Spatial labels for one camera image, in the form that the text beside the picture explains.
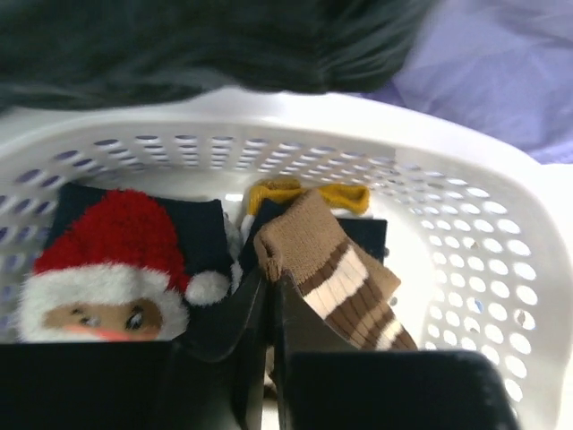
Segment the brown striped sock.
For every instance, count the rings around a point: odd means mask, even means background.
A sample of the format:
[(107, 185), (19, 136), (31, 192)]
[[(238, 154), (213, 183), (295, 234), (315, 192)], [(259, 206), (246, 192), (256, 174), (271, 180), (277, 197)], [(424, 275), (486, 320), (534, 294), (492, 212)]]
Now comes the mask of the brown striped sock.
[(287, 276), (303, 301), (342, 339), (363, 350), (415, 350), (389, 306), (399, 278), (346, 235), (328, 212), (312, 214), (309, 191), (253, 240), (271, 282)]

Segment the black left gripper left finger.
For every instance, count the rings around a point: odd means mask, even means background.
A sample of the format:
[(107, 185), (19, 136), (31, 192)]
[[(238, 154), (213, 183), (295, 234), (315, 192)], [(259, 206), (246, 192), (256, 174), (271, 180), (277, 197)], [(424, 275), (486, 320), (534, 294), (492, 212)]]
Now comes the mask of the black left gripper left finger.
[(4, 429), (258, 429), (267, 285), (252, 271), (171, 341), (4, 344)]

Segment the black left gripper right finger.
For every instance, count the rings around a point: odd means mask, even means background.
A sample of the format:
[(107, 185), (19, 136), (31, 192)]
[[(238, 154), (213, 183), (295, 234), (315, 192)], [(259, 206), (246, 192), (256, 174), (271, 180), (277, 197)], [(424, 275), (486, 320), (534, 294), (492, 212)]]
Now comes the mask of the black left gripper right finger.
[(358, 351), (312, 311), (290, 276), (276, 284), (274, 298), (281, 428), (519, 427), (485, 356), (462, 350)]

